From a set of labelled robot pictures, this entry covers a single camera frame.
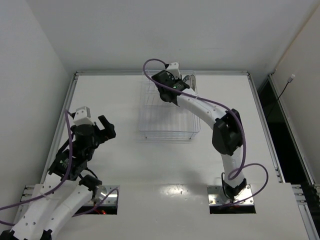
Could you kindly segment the green rim lettered plate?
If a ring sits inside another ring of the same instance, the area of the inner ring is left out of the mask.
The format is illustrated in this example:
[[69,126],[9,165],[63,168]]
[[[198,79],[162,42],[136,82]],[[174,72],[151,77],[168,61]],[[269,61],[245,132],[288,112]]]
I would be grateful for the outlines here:
[[186,75],[186,76],[183,77],[182,81],[183,81],[184,83],[186,83],[187,85],[191,85],[191,83],[192,83],[192,78],[191,78],[190,75]]

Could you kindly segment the white plate floral emblem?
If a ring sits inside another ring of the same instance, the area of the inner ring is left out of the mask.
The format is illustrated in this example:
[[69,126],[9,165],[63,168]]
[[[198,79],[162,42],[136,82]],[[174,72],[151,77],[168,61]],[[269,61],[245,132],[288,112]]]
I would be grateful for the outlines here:
[[189,79],[190,79],[190,87],[192,88],[193,91],[196,90],[196,76],[191,74],[189,76]]

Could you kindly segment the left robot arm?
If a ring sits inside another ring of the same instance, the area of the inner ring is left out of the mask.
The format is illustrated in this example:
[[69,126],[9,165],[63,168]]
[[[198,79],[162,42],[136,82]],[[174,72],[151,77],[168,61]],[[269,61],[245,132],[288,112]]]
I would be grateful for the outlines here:
[[26,201],[27,211],[0,234],[2,240],[54,240],[72,217],[79,216],[83,205],[94,204],[83,212],[88,214],[119,194],[118,187],[107,189],[95,176],[81,175],[99,145],[116,137],[114,125],[104,115],[98,117],[103,129],[86,115],[71,116],[74,125],[66,122],[68,140],[58,150],[38,193]]

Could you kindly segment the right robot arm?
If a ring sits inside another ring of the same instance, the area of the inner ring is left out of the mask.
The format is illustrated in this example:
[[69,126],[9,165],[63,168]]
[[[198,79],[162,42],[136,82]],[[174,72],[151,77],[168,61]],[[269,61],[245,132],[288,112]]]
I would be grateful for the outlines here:
[[227,198],[235,197],[246,187],[243,174],[243,129],[237,110],[211,104],[196,96],[187,82],[162,70],[151,77],[162,101],[186,109],[203,120],[212,129],[212,145],[221,154],[224,168],[222,186]]

